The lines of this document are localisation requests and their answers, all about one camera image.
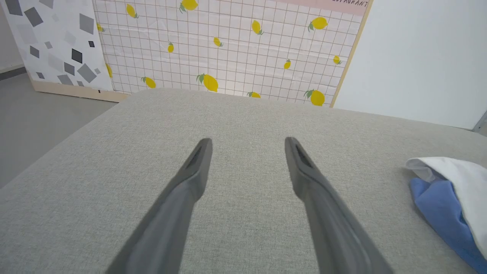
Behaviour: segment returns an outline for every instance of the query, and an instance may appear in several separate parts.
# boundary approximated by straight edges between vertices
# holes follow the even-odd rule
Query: gray floor
[[[0,81],[0,188],[114,105],[36,92],[27,74]]]

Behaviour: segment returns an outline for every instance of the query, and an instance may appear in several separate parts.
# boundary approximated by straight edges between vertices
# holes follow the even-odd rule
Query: folded cloth
[[[426,182],[446,179],[452,183],[465,223],[487,259],[487,169],[448,157],[411,158],[406,168]]]
[[[487,260],[475,245],[451,182],[414,178],[410,186],[416,206],[436,233],[475,271],[487,273]]]

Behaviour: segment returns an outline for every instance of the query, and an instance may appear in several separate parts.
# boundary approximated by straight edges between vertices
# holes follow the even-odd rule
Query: wallpaper
[[[0,0],[33,80],[113,91],[91,0]]]
[[[183,88],[319,106],[333,99],[366,5],[94,0],[117,92]]]

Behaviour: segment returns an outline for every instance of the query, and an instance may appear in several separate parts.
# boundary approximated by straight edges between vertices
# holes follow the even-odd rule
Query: pink strip
[[[369,0],[277,0],[278,2],[308,6],[363,16]]]

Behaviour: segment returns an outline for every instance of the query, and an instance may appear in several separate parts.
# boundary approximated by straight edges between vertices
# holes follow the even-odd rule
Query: white wall
[[[374,0],[335,108],[472,129],[487,110],[486,0]]]
[[[14,36],[0,5],[0,73],[23,66]]]

